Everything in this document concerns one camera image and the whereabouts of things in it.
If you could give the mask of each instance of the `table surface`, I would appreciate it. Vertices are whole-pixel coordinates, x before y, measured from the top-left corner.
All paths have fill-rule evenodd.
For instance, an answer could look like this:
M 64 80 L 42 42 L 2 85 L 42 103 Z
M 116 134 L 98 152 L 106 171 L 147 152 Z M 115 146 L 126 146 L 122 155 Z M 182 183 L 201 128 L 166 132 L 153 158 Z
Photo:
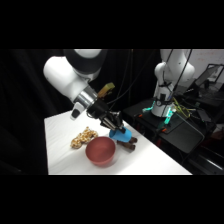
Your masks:
M 136 150 L 131 152 L 116 144 L 113 161 L 104 167 L 95 166 L 86 157 L 86 146 L 75 150 L 70 143 L 87 126 L 99 136 L 108 137 L 109 129 L 85 112 L 76 121 L 70 115 L 71 111 L 45 119 L 49 175 L 191 175 L 126 122 L 125 127 L 138 138 Z
M 142 113 L 142 109 L 151 107 L 152 103 L 153 100 L 146 100 L 140 102 L 137 105 L 125 109 L 123 112 L 130 117 L 134 117 L 134 115 Z M 136 118 L 136 120 L 142 125 L 144 125 L 146 128 L 149 128 L 152 131 L 155 130 L 155 127 L 150 125 L 142 118 Z M 187 120 L 187 122 L 197 128 L 203 134 L 206 134 L 205 127 L 193 124 L 189 120 Z M 174 129 L 171 133 L 160 133 L 159 136 L 185 153 L 190 153 L 195 148 L 195 146 L 197 146 L 197 144 L 202 140 L 202 136 L 185 122 L 183 122 L 180 126 Z

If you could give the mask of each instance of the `black curtain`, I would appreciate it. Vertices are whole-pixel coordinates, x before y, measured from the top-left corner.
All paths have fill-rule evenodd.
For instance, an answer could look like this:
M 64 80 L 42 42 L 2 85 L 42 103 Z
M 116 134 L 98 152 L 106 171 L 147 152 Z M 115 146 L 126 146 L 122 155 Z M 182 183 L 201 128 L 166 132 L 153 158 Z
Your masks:
M 106 100 L 114 100 L 124 77 L 129 50 L 109 50 L 101 73 L 91 83 L 97 92 L 107 83 L 116 86 Z M 134 80 L 152 50 L 134 50 L 121 93 Z M 0 160 L 28 174 L 48 174 L 44 119 L 72 109 L 72 103 L 55 90 L 43 75 L 52 56 L 64 56 L 62 49 L 0 50 Z M 117 101 L 114 110 L 123 110 L 154 93 L 154 69 L 161 62 L 159 51 L 132 87 Z

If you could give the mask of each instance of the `food item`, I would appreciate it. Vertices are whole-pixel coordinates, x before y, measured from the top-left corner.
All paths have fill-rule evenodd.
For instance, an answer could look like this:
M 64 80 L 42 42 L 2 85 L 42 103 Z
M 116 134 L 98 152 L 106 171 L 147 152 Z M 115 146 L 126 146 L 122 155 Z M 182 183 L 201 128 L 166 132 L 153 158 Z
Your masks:
M 82 143 L 79 139 L 73 139 L 72 140 L 72 144 L 71 144 L 71 147 L 74 148 L 74 149 L 79 149 L 82 147 Z
M 79 149 L 82 147 L 82 144 L 88 144 L 91 142 L 92 138 L 97 137 L 98 133 L 87 127 L 83 133 L 80 133 L 75 139 L 72 140 L 71 147 L 74 149 Z

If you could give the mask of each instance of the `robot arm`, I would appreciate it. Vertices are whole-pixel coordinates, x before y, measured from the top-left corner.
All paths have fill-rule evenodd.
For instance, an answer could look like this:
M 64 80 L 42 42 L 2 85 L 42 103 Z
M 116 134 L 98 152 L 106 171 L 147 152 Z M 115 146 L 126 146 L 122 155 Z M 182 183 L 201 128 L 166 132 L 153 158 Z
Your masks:
M 71 119 L 85 110 L 101 125 L 113 131 L 125 132 L 121 112 L 112 112 L 89 86 L 96 79 L 106 58 L 107 50 L 65 49 L 65 57 L 52 57 L 44 66 L 46 79 L 74 104 Z
M 163 62 L 160 63 L 155 69 L 155 75 L 158 79 L 154 97 L 156 98 L 155 106 L 152 113 L 158 117 L 166 117 L 172 102 L 172 92 L 174 86 L 177 84 L 178 79 L 184 69 L 187 59 L 183 49 L 174 49 L 168 61 L 168 56 L 171 49 L 162 49 L 161 57 Z M 193 78 L 195 68 L 188 62 L 180 82 L 186 82 Z

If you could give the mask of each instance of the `bowl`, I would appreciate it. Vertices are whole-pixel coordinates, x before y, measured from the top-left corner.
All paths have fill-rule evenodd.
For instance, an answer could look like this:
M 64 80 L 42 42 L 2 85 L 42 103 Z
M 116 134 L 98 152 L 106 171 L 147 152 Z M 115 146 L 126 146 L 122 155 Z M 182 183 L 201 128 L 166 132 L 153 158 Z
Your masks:
M 92 140 L 86 147 L 87 158 L 97 166 L 110 163 L 113 160 L 116 145 L 108 137 L 98 137 Z

